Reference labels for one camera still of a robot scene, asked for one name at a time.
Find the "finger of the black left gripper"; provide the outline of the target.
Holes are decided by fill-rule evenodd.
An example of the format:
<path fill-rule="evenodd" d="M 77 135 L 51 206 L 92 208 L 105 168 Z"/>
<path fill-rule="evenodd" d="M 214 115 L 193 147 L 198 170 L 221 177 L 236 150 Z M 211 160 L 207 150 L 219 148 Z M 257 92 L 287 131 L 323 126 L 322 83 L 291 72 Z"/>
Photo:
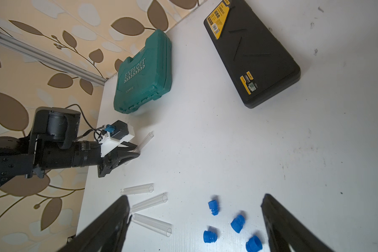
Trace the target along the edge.
<path fill-rule="evenodd" d="M 137 152 L 128 152 L 117 150 L 115 160 L 113 161 L 113 167 L 118 167 L 125 164 L 131 160 L 134 160 L 140 156 Z"/>
<path fill-rule="evenodd" d="M 123 149 L 124 151 L 134 151 L 138 146 L 131 142 L 122 142 L 118 145 L 118 148 Z"/>

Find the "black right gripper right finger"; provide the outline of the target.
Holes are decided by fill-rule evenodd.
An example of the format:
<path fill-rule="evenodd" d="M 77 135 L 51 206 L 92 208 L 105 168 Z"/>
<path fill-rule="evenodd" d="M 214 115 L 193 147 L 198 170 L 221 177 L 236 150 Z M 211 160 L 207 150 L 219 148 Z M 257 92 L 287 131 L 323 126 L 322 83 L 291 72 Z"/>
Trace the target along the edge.
<path fill-rule="evenodd" d="M 272 252 L 331 252 L 271 194 L 265 194 L 261 209 Z"/>

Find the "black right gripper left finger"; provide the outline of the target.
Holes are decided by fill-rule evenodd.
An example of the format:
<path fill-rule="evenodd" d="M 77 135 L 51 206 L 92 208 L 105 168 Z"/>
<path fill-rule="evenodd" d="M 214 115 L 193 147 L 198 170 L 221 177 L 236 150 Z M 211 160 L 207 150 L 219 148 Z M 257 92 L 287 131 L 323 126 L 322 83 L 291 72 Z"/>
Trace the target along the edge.
<path fill-rule="evenodd" d="M 128 197 L 119 197 L 60 252 L 120 252 L 130 225 Z"/>

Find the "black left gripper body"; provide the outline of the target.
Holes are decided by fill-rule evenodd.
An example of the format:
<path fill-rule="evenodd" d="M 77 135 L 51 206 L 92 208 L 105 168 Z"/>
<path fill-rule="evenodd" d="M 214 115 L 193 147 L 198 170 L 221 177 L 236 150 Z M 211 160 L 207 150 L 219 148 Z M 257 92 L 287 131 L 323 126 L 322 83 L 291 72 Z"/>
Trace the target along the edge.
<path fill-rule="evenodd" d="M 97 166 L 98 177 L 105 177 L 107 174 L 110 174 L 113 169 L 119 166 L 119 163 L 118 150 L 111 151 L 105 157 L 101 158 Z"/>

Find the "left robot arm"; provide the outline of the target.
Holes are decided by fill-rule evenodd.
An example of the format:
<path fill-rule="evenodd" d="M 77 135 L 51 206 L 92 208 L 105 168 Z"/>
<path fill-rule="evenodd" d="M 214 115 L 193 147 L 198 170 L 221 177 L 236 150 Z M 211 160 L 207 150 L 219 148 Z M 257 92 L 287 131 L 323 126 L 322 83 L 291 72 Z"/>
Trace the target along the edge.
<path fill-rule="evenodd" d="M 111 125 L 90 127 L 95 140 L 78 135 L 82 109 L 39 107 L 32 129 L 23 138 L 0 136 L 0 187 L 16 176 L 43 178 L 47 170 L 97 166 L 105 177 L 120 165 L 139 157 L 130 142 L 133 128 L 117 120 Z"/>

